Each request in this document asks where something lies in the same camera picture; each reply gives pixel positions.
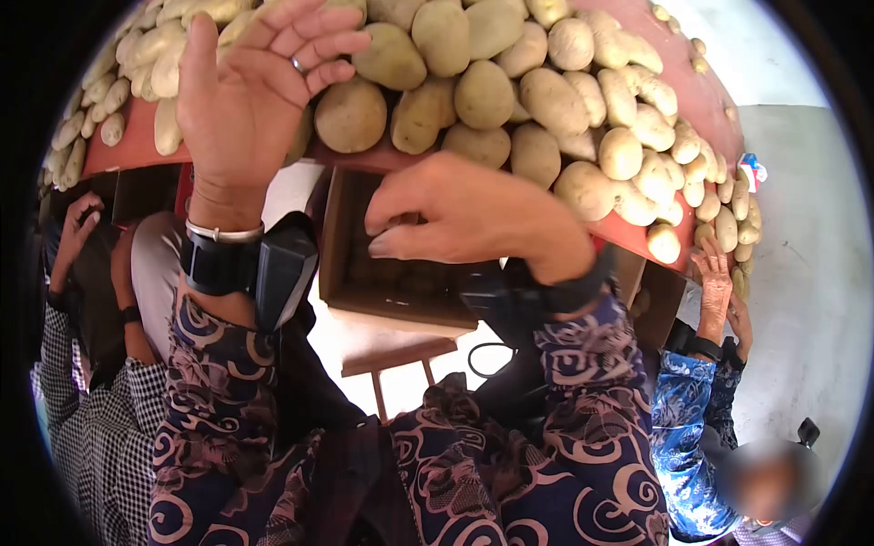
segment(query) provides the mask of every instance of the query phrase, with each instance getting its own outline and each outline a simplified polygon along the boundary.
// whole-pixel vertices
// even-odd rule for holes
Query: black wrist strap
[[[142,322],[140,308],[136,305],[132,305],[122,309],[121,318],[124,320],[124,324],[128,324],[129,322]]]

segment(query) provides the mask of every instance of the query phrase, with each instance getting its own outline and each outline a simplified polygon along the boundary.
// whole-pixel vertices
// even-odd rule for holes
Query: black device
[[[190,233],[179,258],[185,278],[204,294],[249,293],[258,330],[274,332],[295,313],[316,272],[318,249],[309,223],[302,212],[289,212],[260,240],[240,244]]]

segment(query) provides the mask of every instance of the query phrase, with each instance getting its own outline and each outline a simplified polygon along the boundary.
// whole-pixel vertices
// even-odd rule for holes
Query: blue patterned sleeve
[[[662,353],[653,399],[652,458],[668,501],[671,528],[694,542],[722,535],[738,515],[717,494],[701,449],[715,363]]]

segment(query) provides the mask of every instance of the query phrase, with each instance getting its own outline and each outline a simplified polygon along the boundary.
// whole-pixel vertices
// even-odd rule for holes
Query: cardboard box
[[[372,259],[364,214],[383,176],[335,169],[323,227],[319,295],[343,320],[457,337],[477,317],[458,296],[476,266]]]

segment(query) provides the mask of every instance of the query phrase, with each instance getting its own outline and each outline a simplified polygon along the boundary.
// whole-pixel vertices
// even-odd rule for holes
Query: red platform
[[[696,73],[690,58],[694,54],[691,43],[683,34],[672,34],[665,23],[653,17],[647,0],[572,0],[582,9],[601,8],[611,13],[623,28],[635,31],[652,44],[662,57],[664,72],[660,76],[676,91],[679,114],[689,120],[696,131],[728,161],[729,171],[734,174],[734,163],[743,151],[743,133],[737,121],[725,117],[725,107],[734,106],[722,82],[712,71]],[[89,142],[88,154],[82,177],[86,178],[107,170],[133,169],[170,162],[189,162],[191,156],[184,143],[172,156],[160,156],[155,151],[154,116],[157,104],[142,99],[131,99],[122,109],[127,128],[124,138],[115,147],[109,148],[99,138]],[[408,156],[395,150],[385,136],[379,144],[360,154],[338,154],[329,150],[317,137],[313,138],[306,157],[328,167],[370,172],[391,172],[403,169],[420,161],[428,153]],[[682,250],[680,258],[668,267],[686,273],[689,251],[693,246],[692,234],[695,219],[692,209],[682,196],[685,217],[676,228]],[[646,257],[653,258],[647,249],[647,228],[633,226],[611,212],[599,222],[590,224],[592,234],[623,246]]]

